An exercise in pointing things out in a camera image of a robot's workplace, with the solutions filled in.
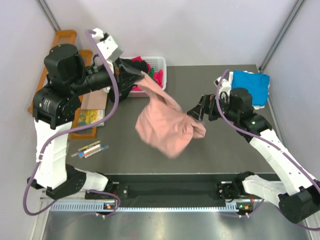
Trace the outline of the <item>pink t shirt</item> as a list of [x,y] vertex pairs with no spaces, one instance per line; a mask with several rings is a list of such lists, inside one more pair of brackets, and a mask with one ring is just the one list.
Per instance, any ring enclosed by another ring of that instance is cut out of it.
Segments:
[[147,94],[149,103],[139,114],[135,130],[144,143],[174,159],[192,139],[204,138],[206,129],[201,122],[183,112],[148,74],[143,72],[142,75],[136,84]]

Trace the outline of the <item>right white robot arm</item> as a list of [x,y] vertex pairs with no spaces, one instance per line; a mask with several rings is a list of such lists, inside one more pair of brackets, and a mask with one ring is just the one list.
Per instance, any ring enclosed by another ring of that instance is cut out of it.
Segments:
[[271,124],[254,112],[252,95],[245,88],[229,94],[202,95],[188,115],[201,122],[224,119],[256,149],[281,181],[276,184],[246,171],[232,180],[232,198],[260,197],[278,207],[291,223],[298,224],[320,210],[320,182],[308,173],[280,142]]

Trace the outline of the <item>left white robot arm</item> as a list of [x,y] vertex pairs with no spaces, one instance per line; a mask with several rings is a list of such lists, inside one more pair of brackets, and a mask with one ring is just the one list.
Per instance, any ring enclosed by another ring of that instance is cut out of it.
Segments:
[[109,198],[114,187],[105,175],[66,164],[69,130],[82,104],[80,96],[111,87],[111,78],[115,77],[117,86],[111,91],[124,100],[148,65],[145,61],[118,58],[112,71],[107,72],[103,65],[86,66],[73,44],[53,47],[44,65],[48,82],[34,95],[32,110],[38,168],[27,182],[35,189],[45,189],[54,200],[81,190],[94,190],[102,198]]

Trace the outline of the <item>black t shirt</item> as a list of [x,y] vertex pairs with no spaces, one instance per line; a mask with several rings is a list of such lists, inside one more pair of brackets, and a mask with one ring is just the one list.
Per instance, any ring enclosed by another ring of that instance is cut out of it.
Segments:
[[139,70],[140,72],[144,72],[146,74],[149,73],[149,65],[145,60],[133,61],[131,59],[123,59],[122,61],[133,69]]

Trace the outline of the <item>green t shirt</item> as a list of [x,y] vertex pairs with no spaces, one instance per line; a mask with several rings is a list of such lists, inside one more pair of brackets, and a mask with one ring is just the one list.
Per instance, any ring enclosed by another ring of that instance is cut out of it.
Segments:
[[152,79],[155,79],[155,69],[154,68],[151,68],[150,71],[148,72],[148,75],[152,78]]

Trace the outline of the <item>white plastic laundry basket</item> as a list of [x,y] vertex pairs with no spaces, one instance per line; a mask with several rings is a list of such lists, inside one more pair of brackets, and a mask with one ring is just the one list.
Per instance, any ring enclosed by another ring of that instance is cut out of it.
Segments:
[[[167,63],[164,57],[161,56],[137,56],[137,57],[127,57],[127,59],[138,59],[146,61],[150,68],[154,70],[155,73],[162,73],[162,82],[160,86],[162,90],[165,90],[167,87]],[[142,90],[135,90],[135,88],[129,93],[129,98],[142,98],[147,97],[147,94]]]

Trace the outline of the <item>magenta t shirt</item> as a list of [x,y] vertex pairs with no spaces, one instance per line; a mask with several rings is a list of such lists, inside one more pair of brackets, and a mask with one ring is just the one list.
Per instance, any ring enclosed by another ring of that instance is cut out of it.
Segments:
[[[132,59],[133,61],[142,61],[141,59],[138,60],[137,58],[135,59]],[[161,82],[162,82],[162,73],[159,71],[159,72],[156,72],[155,75],[154,75],[154,79],[155,82],[160,86]]]

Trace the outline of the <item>orange wooden rack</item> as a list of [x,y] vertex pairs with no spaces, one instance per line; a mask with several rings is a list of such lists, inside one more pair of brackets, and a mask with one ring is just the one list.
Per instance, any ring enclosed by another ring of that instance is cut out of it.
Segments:
[[[60,45],[60,44],[75,44],[77,37],[77,33],[75,30],[58,30],[55,34],[52,48]],[[80,50],[79,51],[81,57],[84,60],[84,64],[86,67],[89,66],[89,64],[92,61],[93,53],[91,50]],[[37,87],[35,89],[35,93],[37,93],[44,85],[47,77],[47,69],[44,67],[42,74],[40,76],[39,82],[37,84]],[[72,128],[76,128],[78,126],[78,120],[81,113],[81,109],[78,108],[75,112],[75,119],[72,122]],[[95,139],[97,137],[97,127],[92,127],[89,129],[89,133],[80,133],[72,132],[68,134],[69,140],[84,140],[84,139]]]

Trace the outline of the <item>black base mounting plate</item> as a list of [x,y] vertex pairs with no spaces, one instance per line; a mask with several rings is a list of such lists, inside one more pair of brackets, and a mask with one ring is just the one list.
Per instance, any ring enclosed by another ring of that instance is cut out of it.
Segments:
[[105,192],[123,208],[223,207],[225,201],[250,200],[232,186],[235,173],[109,174]]

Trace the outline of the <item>bundle of marker pens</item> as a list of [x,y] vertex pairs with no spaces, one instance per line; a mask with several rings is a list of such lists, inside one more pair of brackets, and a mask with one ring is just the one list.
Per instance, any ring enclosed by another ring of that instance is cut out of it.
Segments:
[[88,157],[93,156],[94,154],[107,150],[108,148],[109,145],[103,145],[101,144],[101,141],[98,140],[79,148],[77,152],[73,153],[70,157],[79,157],[80,159],[87,159]]

